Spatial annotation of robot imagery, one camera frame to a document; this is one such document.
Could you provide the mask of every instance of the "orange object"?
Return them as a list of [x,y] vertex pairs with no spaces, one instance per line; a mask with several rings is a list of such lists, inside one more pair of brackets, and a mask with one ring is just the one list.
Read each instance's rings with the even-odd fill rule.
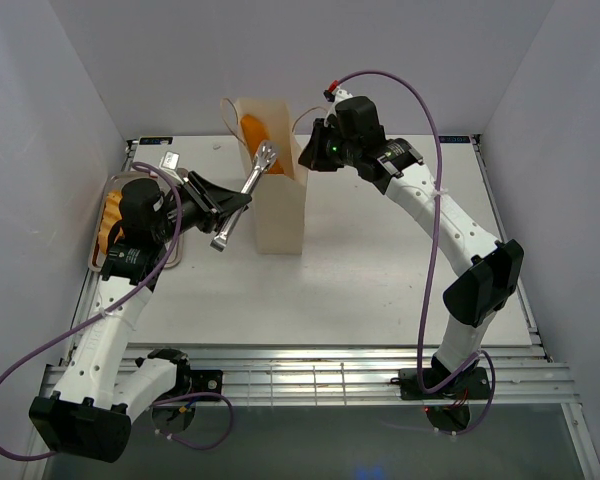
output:
[[[242,128],[242,133],[244,134],[244,139],[247,143],[249,155],[251,155],[251,158],[253,158],[262,141],[269,140],[269,132],[267,131],[267,127],[264,123],[252,115],[245,115],[242,117],[240,119],[240,127]],[[271,168],[269,168],[267,173],[284,174],[284,170],[282,169],[282,166],[280,166],[280,162],[276,162],[271,165]]]
[[[109,246],[109,233],[116,222],[122,220],[122,215],[120,214],[120,200],[122,200],[122,192],[119,190],[112,190],[107,194],[107,199],[104,203],[104,212],[102,214],[102,221],[100,222],[100,229],[98,230],[98,249],[105,255],[107,254],[107,247]],[[117,242],[121,237],[124,237],[122,230],[116,235],[115,241]]]

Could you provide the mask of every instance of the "robotic arm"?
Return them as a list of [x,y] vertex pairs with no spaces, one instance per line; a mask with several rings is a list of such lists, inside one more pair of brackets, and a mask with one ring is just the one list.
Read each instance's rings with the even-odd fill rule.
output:
[[[177,184],[181,230],[197,227],[204,233],[218,232],[224,248],[258,180],[276,158],[273,144],[263,142],[242,191],[233,192],[195,172],[177,170],[177,154],[167,153],[160,168]],[[36,397],[29,409],[51,450],[107,462],[122,454],[131,424],[156,399],[187,394],[193,385],[186,355],[173,349],[154,350],[146,359],[138,359],[139,369],[115,385],[127,343],[157,283],[157,275],[147,282],[148,275],[166,254],[165,243],[174,235],[178,210],[173,192],[165,195],[154,179],[141,178],[123,187],[120,213],[122,220],[109,235],[91,310],[91,315],[102,312],[104,318],[85,329],[51,396]],[[120,230],[124,237],[114,243]],[[115,302],[142,282],[144,288],[111,311]]]
[[[523,250],[515,240],[500,242],[449,195],[437,192],[422,155],[406,140],[386,138],[371,100],[351,96],[339,87],[325,91],[325,96],[332,106],[325,119],[314,121],[311,139],[300,156],[301,165],[319,172],[354,167],[362,179],[402,207],[430,236],[434,199],[441,195],[439,247],[458,279],[443,296],[450,315],[432,369],[425,375],[426,386],[432,387],[479,350],[496,312],[515,291]],[[462,384],[476,364],[445,390]]]

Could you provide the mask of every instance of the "paper bag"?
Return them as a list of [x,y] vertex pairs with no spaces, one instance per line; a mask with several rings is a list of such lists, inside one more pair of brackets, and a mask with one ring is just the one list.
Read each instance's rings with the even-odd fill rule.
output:
[[[280,151],[278,162],[284,174],[265,174],[253,194],[258,253],[302,253],[304,240],[304,208],[307,197],[308,170],[298,165],[302,149],[291,131],[289,108],[283,100],[239,98],[235,102],[239,119],[252,115],[264,123],[269,137]],[[244,140],[239,128],[238,136]],[[244,144],[239,144],[245,175],[251,172],[251,156]]]

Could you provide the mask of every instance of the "purple hose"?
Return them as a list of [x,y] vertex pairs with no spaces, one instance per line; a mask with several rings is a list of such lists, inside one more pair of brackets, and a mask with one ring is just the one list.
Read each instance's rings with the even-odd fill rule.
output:
[[[424,111],[424,114],[427,117],[429,126],[431,128],[431,133],[433,133],[433,141],[436,144],[436,179],[434,182],[434,188],[439,192],[440,186],[442,185],[442,145],[440,145],[438,128],[436,127],[436,124],[433,121],[433,116],[431,115],[431,111],[429,110],[429,107],[427,107],[427,104],[425,103],[424,99],[409,82],[407,82],[406,80],[403,80],[402,78],[398,77],[397,75],[394,75],[389,72],[385,72],[383,70],[360,70],[358,72],[353,72],[353,73],[350,73],[349,75],[342,77],[340,80],[338,80],[336,85],[340,85],[340,84],[346,82],[347,80],[350,80],[352,78],[359,77],[362,75],[380,75],[382,77],[387,77],[392,80],[395,80],[396,82],[398,82],[401,85],[403,85],[404,87],[406,87],[416,97],[416,100],[418,100],[418,103],[422,107],[422,110]],[[446,387],[449,383],[451,383],[453,380],[455,380],[455,378],[460,373],[462,373],[465,368],[467,368],[469,365],[471,365],[473,362],[475,362],[475,360],[480,356],[479,352],[475,352],[474,354],[470,355],[469,358],[467,358],[462,363],[462,365],[460,365],[454,372],[452,372],[451,375],[449,375],[447,378],[445,378],[438,385],[431,387],[431,388],[427,388],[425,386],[424,378],[423,378],[423,368],[422,368],[422,361],[423,361],[423,355],[424,355],[424,332],[425,332],[425,327],[427,324],[427,315],[429,314],[429,301],[431,300],[431,288],[433,286],[433,273],[436,268],[436,259],[438,256],[438,243],[439,243],[439,237],[440,237],[440,195],[435,196],[434,205],[435,205],[435,209],[434,209],[434,218],[433,218],[433,232],[431,235],[431,238],[433,241],[431,243],[431,254],[429,255],[429,269],[427,271],[427,280],[425,282],[425,287],[424,287],[424,298],[422,300],[422,310],[420,312],[420,327],[418,329],[418,347],[417,347],[417,361],[416,361],[418,387],[420,388],[420,390],[423,393],[426,393],[426,394],[436,393],[436,392],[440,391],[441,389],[443,389],[444,387]],[[489,355],[486,352],[482,352],[482,353],[485,354],[487,361],[491,365],[491,367],[492,367],[491,370],[492,370],[492,374],[493,374],[495,370],[493,369],[493,364],[491,363]],[[493,397],[493,391],[495,390],[495,375],[493,376],[493,378],[494,378],[494,380],[492,381],[493,386],[491,389],[492,390],[491,397]],[[489,402],[487,402],[485,411],[480,416],[478,421],[472,427],[465,430],[465,432],[473,430],[484,419],[484,416],[486,415],[490,406],[491,406],[491,402],[489,401]]]
[[[174,198],[176,201],[176,205],[177,205],[176,225],[175,225],[175,229],[173,232],[173,238],[171,239],[171,244],[169,245],[169,248],[167,249],[167,253],[164,255],[162,260],[160,260],[160,262],[155,266],[155,268],[151,271],[151,273],[149,275],[147,275],[147,277],[144,280],[142,280],[133,290],[131,290],[125,296],[120,298],[120,300],[118,300],[117,302],[114,302],[107,310],[105,310],[106,312],[114,311],[116,308],[118,308],[120,305],[125,303],[127,300],[129,300],[131,297],[133,297],[136,293],[138,293],[144,287],[146,287],[148,285],[148,283],[156,275],[158,275],[158,273],[160,273],[162,268],[167,263],[167,260],[171,256],[171,253],[173,253],[173,250],[175,249],[176,244],[178,243],[178,236],[180,235],[180,226],[182,223],[182,203],[180,202],[180,195],[178,195],[178,190],[176,189],[176,186],[173,183],[173,180],[171,180],[171,177],[169,177],[169,175],[164,173],[162,170],[160,170],[156,167],[153,167],[151,165],[148,165],[146,163],[135,162],[132,165],[132,167],[134,169],[142,171],[142,172],[152,171],[152,172],[156,173],[158,176],[160,176],[167,183],[167,185],[169,185],[169,188],[173,192],[173,195],[174,195]],[[58,344],[59,342],[76,334],[80,330],[84,330],[88,326],[93,325],[95,322],[97,322],[100,319],[102,319],[102,313],[97,313],[93,317],[91,317],[88,320],[86,320],[85,322],[81,323],[80,325],[73,327],[71,330],[67,330],[66,332],[57,336],[53,340],[50,340],[47,343],[45,343],[44,345],[36,348],[31,353],[28,353],[27,355],[22,357],[20,360],[18,360],[16,363],[14,363],[9,368],[7,368],[2,375],[0,375],[0,385],[2,385],[2,383],[9,377],[9,375],[11,375],[13,372],[15,372],[18,368],[20,368],[22,365],[27,363],[33,357],[41,354],[45,350],[53,347],[54,345]],[[0,445],[0,455],[8,458],[9,460],[15,460],[17,462],[32,462],[34,460],[43,460],[45,458],[49,458],[49,457],[55,455],[55,453],[56,452],[48,452],[48,453],[43,453],[41,455],[32,455],[32,456],[18,455],[16,453],[12,453],[12,452],[6,450],[4,447],[2,447]]]
[[[220,436],[220,438],[218,440],[216,440],[215,442],[210,443],[208,445],[197,445],[195,443],[189,442],[188,440],[185,440],[184,438],[177,437],[175,435],[171,435],[171,437],[170,437],[171,440],[174,440],[174,441],[178,442],[179,444],[184,445],[185,447],[192,448],[193,450],[211,450],[213,448],[216,448],[218,445],[220,445],[222,442],[224,442],[227,439],[227,437],[231,433],[231,430],[233,430],[233,423],[234,423],[233,405],[231,405],[231,402],[229,401],[229,399],[227,397],[225,397],[224,395],[220,395],[219,393],[200,392],[200,393],[188,393],[187,395],[180,395],[179,397],[167,398],[166,400],[160,400],[160,401],[154,402],[151,405],[152,407],[157,407],[159,405],[164,405],[167,403],[182,402],[184,400],[189,400],[192,398],[203,398],[203,397],[218,398],[227,404],[227,407],[229,407],[229,425],[227,426],[227,429],[224,431],[224,433]],[[165,437],[169,437],[168,433],[164,433],[161,430],[158,430],[158,431],[160,432],[161,435],[164,435]]]

